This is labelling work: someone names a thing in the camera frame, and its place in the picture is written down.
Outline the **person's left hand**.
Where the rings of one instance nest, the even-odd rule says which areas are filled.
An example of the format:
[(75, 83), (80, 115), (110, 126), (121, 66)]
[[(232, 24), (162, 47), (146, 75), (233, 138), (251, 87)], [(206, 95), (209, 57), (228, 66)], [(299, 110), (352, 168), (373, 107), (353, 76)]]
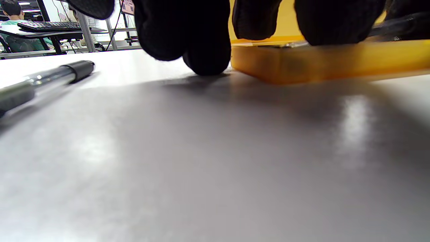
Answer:
[[(228, 22), (239, 39), (275, 33), (280, 0), (134, 0), (141, 48), (160, 61), (183, 58), (201, 76), (221, 74), (231, 57)], [(295, 0), (298, 28), (311, 46), (355, 44), (370, 36), (378, 17), (406, 21), (402, 40), (429, 37), (428, 0)]]

